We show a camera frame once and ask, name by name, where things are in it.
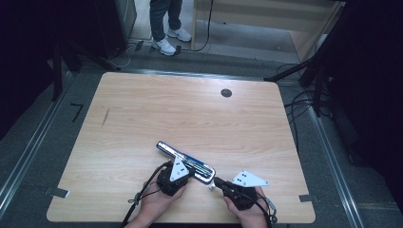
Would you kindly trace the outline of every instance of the pant leg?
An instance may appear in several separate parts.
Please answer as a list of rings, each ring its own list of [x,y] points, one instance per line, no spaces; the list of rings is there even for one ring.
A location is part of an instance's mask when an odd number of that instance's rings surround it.
[[[182,0],[171,0],[168,9],[168,24],[172,30],[180,29],[182,26],[179,16],[182,10]]]
[[[163,31],[163,17],[169,9],[170,2],[170,0],[150,1],[151,35],[155,41],[161,41],[165,38],[165,32]]]

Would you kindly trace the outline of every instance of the table top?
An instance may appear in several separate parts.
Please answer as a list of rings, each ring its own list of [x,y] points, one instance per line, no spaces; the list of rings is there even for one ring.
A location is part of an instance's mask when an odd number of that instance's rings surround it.
[[[221,95],[223,89],[231,97]],[[164,141],[232,180],[246,170],[262,187],[280,223],[315,220],[278,86],[203,77],[106,73],[53,198],[50,221],[122,221],[153,171],[168,157]],[[136,215],[140,205],[133,212]],[[157,222],[237,223],[222,191],[189,179],[187,189]]]

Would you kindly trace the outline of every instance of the human hand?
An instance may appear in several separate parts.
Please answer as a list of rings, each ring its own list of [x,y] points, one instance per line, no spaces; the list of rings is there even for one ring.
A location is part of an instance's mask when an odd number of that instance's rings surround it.
[[[261,187],[255,187],[255,188],[256,192],[259,193],[260,196],[263,196],[265,198],[263,190],[261,190]],[[264,201],[264,199],[262,199],[260,196],[258,197],[258,203],[267,212],[268,210],[267,204]],[[234,202],[229,198],[224,197],[224,201],[227,204],[228,210],[234,213],[235,216],[238,218],[242,228],[267,228],[267,222],[264,217],[264,214],[256,204],[254,204],[249,209],[240,211],[235,206]]]
[[[160,190],[157,184],[157,178],[160,170],[150,182],[149,188],[143,193],[141,208],[137,216],[131,220],[125,228],[145,228],[149,227],[157,218],[159,218],[169,207],[171,203],[179,199],[186,186],[182,187],[173,196],[169,197]]]

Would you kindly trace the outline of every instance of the wooden table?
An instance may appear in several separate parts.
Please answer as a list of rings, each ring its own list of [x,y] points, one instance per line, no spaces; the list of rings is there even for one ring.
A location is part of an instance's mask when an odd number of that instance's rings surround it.
[[[221,96],[223,89],[232,96]],[[278,222],[315,220],[278,86],[265,82],[106,73],[53,198],[50,221],[122,221],[143,183],[167,161],[165,141],[230,181],[242,169],[271,182]],[[133,213],[137,214],[138,206]],[[236,223],[222,191],[191,179],[158,222]]]
[[[191,48],[195,47],[197,21],[208,20],[210,4],[211,0],[194,1]],[[329,0],[215,0],[211,20],[290,30],[298,58],[304,61],[333,27],[341,6]]]

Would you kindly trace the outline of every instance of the white sneaker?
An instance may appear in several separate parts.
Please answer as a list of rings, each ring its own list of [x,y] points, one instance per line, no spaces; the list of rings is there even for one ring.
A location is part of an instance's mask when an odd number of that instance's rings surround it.
[[[169,37],[176,37],[180,41],[189,42],[192,39],[192,36],[183,28],[179,28],[178,30],[172,30],[171,28],[168,30]]]
[[[158,49],[161,54],[164,55],[174,55],[176,49],[174,49],[166,39],[163,39],[159,42],[152,40],[152,47]]]

